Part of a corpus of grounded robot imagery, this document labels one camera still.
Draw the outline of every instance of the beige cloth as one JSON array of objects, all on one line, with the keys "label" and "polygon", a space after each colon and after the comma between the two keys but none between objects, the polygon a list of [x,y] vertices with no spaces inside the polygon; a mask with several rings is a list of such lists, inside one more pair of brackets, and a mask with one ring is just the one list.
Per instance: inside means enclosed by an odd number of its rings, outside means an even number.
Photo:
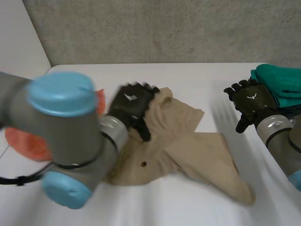
[{"label": "beige cloth", "polygon": [[173,98],[169,88],[162,88],[145,115],[151,141],[143,142],[131,129],[107,182],[141,185],[171,172],[183,172],[215,185],[238,202],[252,204],[252,193],[241,181],[222,135],[194,133],[203,115]]}]

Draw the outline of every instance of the white tablecloth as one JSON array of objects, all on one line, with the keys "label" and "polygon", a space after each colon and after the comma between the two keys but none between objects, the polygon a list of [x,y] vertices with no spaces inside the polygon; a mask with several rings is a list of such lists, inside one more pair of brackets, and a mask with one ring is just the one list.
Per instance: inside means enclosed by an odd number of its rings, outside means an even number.
[{"label": "white tablecloth", "polygon": [[[143,186],[100,184],[80,210],[50,201],[39,182],[0,186],[1,226],[297,226],[301,194],[287,181],[253,126],[235,132],[240,117],[223,89],[250,77],[258,64],[60,65],[53,71],[77,71],[105,89],[109,102],[119,85],[148,82],[169,87],[174,97],[205,112],[196,131],[222,132],[243,180],[256,192],[244,207],[214,187],[172,174]],[[0,154],[6,148],[1,145]],[[25,159],[9,148],[0,159],[2,176],[30,174],[45,163]]]}]

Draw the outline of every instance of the orange fabric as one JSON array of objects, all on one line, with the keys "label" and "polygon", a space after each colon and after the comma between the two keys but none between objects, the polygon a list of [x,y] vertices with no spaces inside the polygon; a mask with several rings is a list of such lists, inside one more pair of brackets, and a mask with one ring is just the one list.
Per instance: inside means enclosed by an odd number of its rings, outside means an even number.
[{"label": "orange fabric", "polygon": [[[98,97],[98,115],[102,114],[105,109],[104,90],[97,91]],[[30,133],[23,132],[15,128],[5,129],[5,138],[19,154],[35,161],[51,160],[50,151],[46,147],[44,138]]]}]

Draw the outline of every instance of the carbon fiber robotic hand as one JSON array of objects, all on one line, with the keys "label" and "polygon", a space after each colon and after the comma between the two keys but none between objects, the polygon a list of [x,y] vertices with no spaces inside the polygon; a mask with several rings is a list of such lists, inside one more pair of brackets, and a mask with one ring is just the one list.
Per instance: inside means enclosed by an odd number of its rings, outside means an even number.
[{"label": "carbon fiber robotic hand", "polygon": [[277,104],[269,91],[256,80],[242,80],[232,88],[226,88],[225,93],[233,101],[236,110],[242,113],[236,126],[237,133],[243,133],[249,125],[258,123],[262,119],[277,114]]},{"label": "carbon fiber robotic hand", "polygon": [[143,141],[149,141],[151,134],[143,117],[158,92],[157,87],[152,88],[147,83],[143,86],[139,83],[122,86],[110,106],[108,115],[122,121],[127,128],[137,130]]}]

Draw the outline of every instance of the teal folded towel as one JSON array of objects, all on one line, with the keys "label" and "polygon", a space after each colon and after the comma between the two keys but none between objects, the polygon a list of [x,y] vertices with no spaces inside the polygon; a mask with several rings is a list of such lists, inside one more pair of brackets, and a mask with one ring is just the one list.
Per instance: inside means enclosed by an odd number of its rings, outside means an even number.
[{"label": "teal folded towel", "polygon": [[269,90],[278,107],[301,104],[301,69],[262,64],[251,70],[251,78]]}]

